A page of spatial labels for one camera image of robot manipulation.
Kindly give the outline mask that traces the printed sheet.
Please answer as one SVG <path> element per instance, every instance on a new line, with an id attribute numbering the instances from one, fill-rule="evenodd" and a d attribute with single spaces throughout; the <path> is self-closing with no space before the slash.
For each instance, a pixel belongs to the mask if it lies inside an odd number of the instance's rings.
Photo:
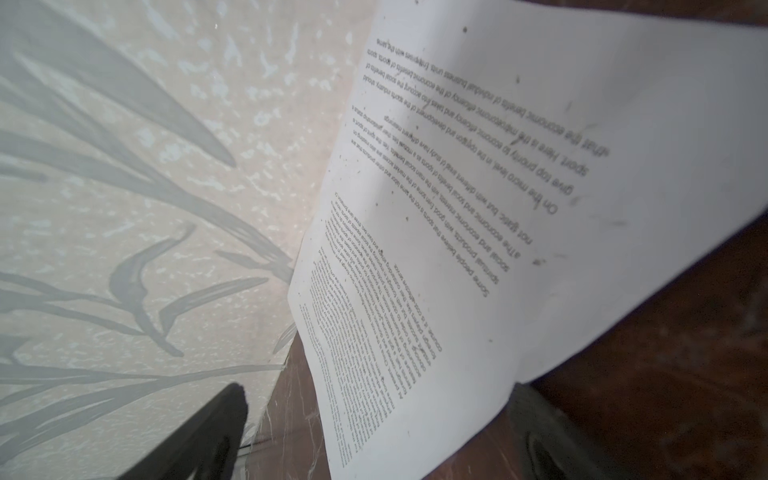
<path id="1" fill-rule="evenodd" d="M 288 300 L 335 479 L 420 479 L 767 207 L 767 32 L 384 1 Z"/>

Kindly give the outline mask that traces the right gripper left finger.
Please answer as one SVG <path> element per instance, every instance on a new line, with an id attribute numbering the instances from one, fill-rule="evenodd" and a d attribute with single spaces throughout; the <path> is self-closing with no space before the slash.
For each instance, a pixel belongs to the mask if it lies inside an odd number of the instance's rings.
<path id="1" fill-rule="evenodd" d="M 247 416 L 245 390 L 231 383 L 119 479 L 230 479 Z"/>

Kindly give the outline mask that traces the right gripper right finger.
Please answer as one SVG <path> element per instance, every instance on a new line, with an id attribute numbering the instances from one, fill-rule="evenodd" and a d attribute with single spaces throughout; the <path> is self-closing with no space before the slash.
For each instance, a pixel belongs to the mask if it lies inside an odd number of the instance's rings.
<path id="1" fill-rule="evenodd" d="M 517 383 L 506 405 L 525 479 L 634 479 L 533 386 Z"/>

